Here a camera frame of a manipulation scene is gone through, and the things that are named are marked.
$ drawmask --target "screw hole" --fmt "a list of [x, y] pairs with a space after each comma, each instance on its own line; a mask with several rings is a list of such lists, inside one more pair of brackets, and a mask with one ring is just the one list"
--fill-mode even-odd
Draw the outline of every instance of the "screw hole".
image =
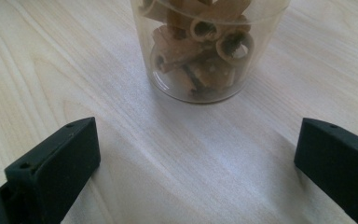
[[28, 169], [30, 167], [31, 167], [31, 164], [28, 162], [25, 162], [20, 166], [20, 169]]

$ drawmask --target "wood grain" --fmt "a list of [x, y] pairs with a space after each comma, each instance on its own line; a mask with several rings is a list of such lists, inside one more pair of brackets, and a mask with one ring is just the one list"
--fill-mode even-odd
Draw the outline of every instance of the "wood grain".
[[149, 84], [130, 2], [0, 0], [0, 185], [90, 116], [103, 161], [63, 223], [353, 223], [293, 158], [304, 117], [358, 134], [358, 1], [292, 0], [245, 89], [201, 106]]

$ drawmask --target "plastic container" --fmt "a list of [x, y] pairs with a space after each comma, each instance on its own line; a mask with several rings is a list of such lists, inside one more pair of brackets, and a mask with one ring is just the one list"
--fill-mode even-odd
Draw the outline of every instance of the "plastic container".
[[131, 0], [147, 75], [190, 103], [240, 91], [290, 0]]

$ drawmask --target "black plastic jaw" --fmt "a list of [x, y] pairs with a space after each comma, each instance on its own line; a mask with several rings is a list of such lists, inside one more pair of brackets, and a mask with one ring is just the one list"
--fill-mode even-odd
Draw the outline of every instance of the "black plastic jaw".
[[358, 222], [358, 136], [337, 125], [303, 119], [296, 166]]
[[60, 223], [100, 161], [94, 118], [60, 128], [5, 169], [1, 223]]

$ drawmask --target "light wood surface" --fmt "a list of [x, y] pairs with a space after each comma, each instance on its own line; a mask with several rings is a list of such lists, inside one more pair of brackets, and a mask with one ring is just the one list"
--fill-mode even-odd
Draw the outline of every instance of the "light wood surface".
[[245, 89], [215, 105], [151, 86], [129, 1], [0, 0], [0, 185], [91, 116], [101, 167], [63, 223], [353, 223], [293, 159], [304, 117], [358, 134], [358, 0], [292, 0]]

